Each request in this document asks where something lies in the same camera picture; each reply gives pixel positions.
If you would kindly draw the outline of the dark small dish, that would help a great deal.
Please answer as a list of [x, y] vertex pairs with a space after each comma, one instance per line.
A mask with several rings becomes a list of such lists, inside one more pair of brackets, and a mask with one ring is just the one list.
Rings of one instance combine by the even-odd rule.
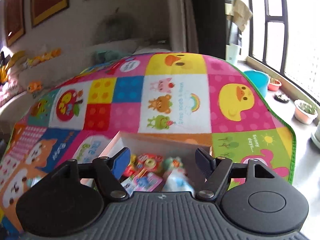
[[282, 93], [280, 91], [277, 91], [274, 94], [273, 98], [276, 101], [281, 102], [281, 103], [288, 103], [290, 101], [290, 98], [286, 94], [284, 94], [284, 93]]

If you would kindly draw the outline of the pink blue card pack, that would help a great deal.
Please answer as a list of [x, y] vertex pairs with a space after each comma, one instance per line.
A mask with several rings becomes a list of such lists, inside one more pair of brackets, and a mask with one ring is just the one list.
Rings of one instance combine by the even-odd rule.
[[152, 172], [146, 172], [143, 176], [131, 176], [121, 182], [122, 187], [132, 196], [134, 192], [152, 192], [161, 183], [162, 178]]

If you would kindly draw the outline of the blue plastic basin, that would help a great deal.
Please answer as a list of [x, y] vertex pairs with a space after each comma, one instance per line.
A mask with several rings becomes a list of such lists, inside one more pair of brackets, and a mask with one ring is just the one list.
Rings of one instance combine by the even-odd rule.
[[244, 71], [244, 74], [257, 87], [261, 95], [265, 97], [267, 95], [268, 84], [270, 81], [269, 76], [264, 72], [260, 72], [257, 70], [247, 70]]

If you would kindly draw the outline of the pink cardboard box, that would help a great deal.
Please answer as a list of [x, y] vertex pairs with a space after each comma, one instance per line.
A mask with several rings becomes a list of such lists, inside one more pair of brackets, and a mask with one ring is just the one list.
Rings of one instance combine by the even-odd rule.
[[179, 157], [182, 161], [187, 177], [191, 180], [191, 185], [196, 186], [204, 182], [204, 175], [196, 165], [195, 151], [197, 148], [203, 148], [211, 152], [212, 148], [207, 145], [200, 145], [194, 139], [183, 141], [169, 140], [162, 135], [154, 137], [150, 134], [134, 134], [118, 132], [115, 137], [106, 142], [106, 139], [97, 135], [92, 138], [92, 142], [85, 140], [74, 155], [81, 164], [91, 163], [98, 157], [113, 157], [123, 148], [128, 148], [129, 152], [117, 158], [113, 165], [114, 176], [120, 181], [136, 173], [137, 158], [143, 154], [149, 154], [149, 157], [143, 159], [143, 162], [149, 161], [153, 173], [161, 177], [164, 172], [163, 161], [168, 158]]

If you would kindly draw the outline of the orange fish plush toy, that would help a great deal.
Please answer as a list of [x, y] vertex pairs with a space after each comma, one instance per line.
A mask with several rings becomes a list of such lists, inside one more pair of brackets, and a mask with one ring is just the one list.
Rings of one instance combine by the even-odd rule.
[[43, 85], [41, 81], [33, 81], [30, 82], [27, 87], [27, 92], [32, 96], [37, 96], [37, 94], [43, 89]]

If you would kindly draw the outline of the colourful cartoon play mat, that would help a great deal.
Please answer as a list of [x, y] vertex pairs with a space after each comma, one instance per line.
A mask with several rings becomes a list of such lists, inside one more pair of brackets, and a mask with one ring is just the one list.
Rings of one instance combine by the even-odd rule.
[[1, 161], [1, 223], [9, 239], [22, 233], [15, 205], [27, 182], [76, 159], [84, 141], [97, 135], [106, 142], [118, 132], [194, 139], [215, 156], [241, 163], [257, 158], [293, 180], [293, 129], [244, 72], [212, 56], [127, 56], [89, 68], [17, 109], [22, 113]]

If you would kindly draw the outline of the white ribbed plant pot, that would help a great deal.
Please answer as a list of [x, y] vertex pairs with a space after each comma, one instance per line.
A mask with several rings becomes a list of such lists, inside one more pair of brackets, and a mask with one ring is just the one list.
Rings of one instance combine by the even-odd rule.
[[317, 129], [311, 133], [311, 140], [320, 149], [320, 122], [317, 125]]

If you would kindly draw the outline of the blue white tissue pack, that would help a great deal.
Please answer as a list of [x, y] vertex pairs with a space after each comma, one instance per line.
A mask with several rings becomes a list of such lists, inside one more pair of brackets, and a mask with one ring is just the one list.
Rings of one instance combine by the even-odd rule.
[[185, 169], [173, 168], [164, 173], [164, 186], [162, 192], [189, 192], [195, 196], [195, 190], [186, 176]]

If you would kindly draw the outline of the yellow plush toys row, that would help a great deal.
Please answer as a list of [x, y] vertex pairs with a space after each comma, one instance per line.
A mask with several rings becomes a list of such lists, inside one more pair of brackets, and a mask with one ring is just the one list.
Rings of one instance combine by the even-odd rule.
[[34, 67], [40, 63], [49, 61], [53, 58], [56, 58], [58, 56], [61, 55], [61, 48], [57, 48], [54, 50], [51, 50], [50, 52], [44, 53], [42, 55], [36, 56], [32, 59], [26, 59], [26, 61], [22, 64], [23, 67], [25, 68], [30, 68], [30, 67]]

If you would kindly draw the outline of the red plant bowl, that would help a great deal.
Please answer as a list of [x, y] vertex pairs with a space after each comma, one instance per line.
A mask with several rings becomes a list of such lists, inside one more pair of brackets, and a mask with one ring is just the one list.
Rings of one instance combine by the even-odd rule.
[[276, 92], [280, 89], [280, 87], [281, 82], [278, 79], [271, 77], [268, 83], [268, 90]]

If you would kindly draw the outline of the pink flower bowl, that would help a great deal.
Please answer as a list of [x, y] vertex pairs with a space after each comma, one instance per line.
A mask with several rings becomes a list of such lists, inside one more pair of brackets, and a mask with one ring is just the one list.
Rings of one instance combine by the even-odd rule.
[[316, 107], [304, 100], [297, 99], [295, 104], [295, 118], [303, 124], [310, 125], [318, 116]]

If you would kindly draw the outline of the hanging beige cloth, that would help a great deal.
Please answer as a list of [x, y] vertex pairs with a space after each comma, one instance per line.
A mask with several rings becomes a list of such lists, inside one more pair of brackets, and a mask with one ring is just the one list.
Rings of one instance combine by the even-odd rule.
[[252, 12], [242, 0], [232, 0], [232, 16], [232, 22], [243, 32], [252, 18]]

